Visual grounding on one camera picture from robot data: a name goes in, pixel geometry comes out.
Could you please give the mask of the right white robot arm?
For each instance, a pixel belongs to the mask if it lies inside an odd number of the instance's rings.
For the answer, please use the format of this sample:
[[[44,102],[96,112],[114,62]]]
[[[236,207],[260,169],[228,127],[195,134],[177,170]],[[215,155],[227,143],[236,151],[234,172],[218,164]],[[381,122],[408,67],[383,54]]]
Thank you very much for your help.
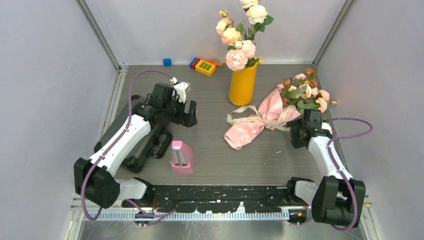
[[[316,161],[321,182],[292,177],[287,182],[285,198],[291,205],[302,201],[311,208],[311,219],[349,231],[359,225],[366,195],[363,181],[356,180],[342,163],[335,149],[340,136],[333,136],[331,126],[317,109],[306,109],[303,116],[287,123],[294,148],[307,148]]]

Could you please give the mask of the beige ribbon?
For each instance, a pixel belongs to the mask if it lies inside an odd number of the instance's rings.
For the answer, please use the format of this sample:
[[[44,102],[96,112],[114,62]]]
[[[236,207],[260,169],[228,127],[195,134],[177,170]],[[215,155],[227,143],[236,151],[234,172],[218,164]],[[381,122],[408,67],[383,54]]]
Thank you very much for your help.
[[[234,118],[232,114],[240,114],[247,110],[253,110],[254,114],[248,117]],[[235,125],[242,122],[262,122],[270,130],[280,130],[283,132],[289,132],[290,128],[288,127],[288,122],[299,118],[301,114],[296,110],[294,105],[289,105],[286,107],[274,120],[262,119],[260,113],[257,111],[257,108],[253,105],[241,106],[238,109],[232,111],[227,115],[227,123],[230,125]]]

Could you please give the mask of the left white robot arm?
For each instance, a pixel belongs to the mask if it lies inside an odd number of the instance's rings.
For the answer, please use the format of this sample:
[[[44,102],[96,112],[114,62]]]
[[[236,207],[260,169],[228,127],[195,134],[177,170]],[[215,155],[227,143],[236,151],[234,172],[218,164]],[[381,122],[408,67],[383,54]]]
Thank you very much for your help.
[[[154,197],[145,180],[115,175],[120,168],[138,173],[148,158],[162,158],[173,140],[169,124],[187,128],[197,124],[197,103],[186,102],[189,90],[187,82],[157,83],[146,97],[133,95],[97,142],[93,155],[75,162],[76,193],[104,209],[126,199],[148,207]]]

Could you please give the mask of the pink flower bouquet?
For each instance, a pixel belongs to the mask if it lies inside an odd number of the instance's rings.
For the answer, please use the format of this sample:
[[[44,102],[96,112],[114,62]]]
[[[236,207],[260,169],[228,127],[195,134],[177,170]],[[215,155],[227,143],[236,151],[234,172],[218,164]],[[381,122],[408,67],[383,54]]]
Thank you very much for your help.
[[[324,113],[329,106],[336,104],[337,102],[331,99],[326,90],[319,88],[315,71],[312,68],[306,68],[303,73],[293,78],[283,79],[282,83],[278,84],[256,109],[262,119],[276,120],[290,105],[293,105],[302,116],[305,109],[320,110]],[[242,113],[233,113],[232,116],[237,119],[254,114],[253,110],[248,109]],[[268,128],[260,121],[240,122],[231,125],[223,138],[231,148],[240,150],[251,143],[264,129]]]

